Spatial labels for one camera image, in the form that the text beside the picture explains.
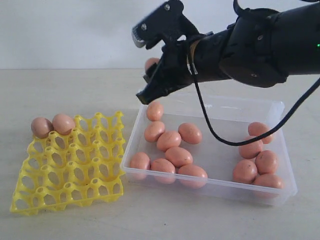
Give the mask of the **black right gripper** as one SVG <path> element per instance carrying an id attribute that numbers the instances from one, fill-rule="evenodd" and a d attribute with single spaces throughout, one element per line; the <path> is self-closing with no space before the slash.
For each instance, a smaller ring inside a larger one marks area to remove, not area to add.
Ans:
<path id="1" fill-rule="evenodd" d="M 143 105 L 183 89 L 193 83 L 191 73 L 191 46 L 200 40 L 200 35 L 185 40 L 165 44 L 162 56 L 157 64 L 144 73 L 147 83 L 145 88 L 136 94 Z"/>

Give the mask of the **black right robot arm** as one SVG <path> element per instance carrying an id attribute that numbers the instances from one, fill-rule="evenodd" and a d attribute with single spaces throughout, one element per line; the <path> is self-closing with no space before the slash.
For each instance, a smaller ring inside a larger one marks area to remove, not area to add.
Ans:
<path id="1" fill-rule="evenodd" d="M 320 72 L 320 3 L 279 12 L 269 8 L 243 9 L 233 2 L 237 19 L 225 30 L 200 33 L 184 16 L 184 5 L 169 0 L 132 29 L 138 48 L 164 42 L 160 61 L 144 79 L 137 94 L 144 105 L 194 82 L 236 80 L 270 88 L 289 76 Z"/>

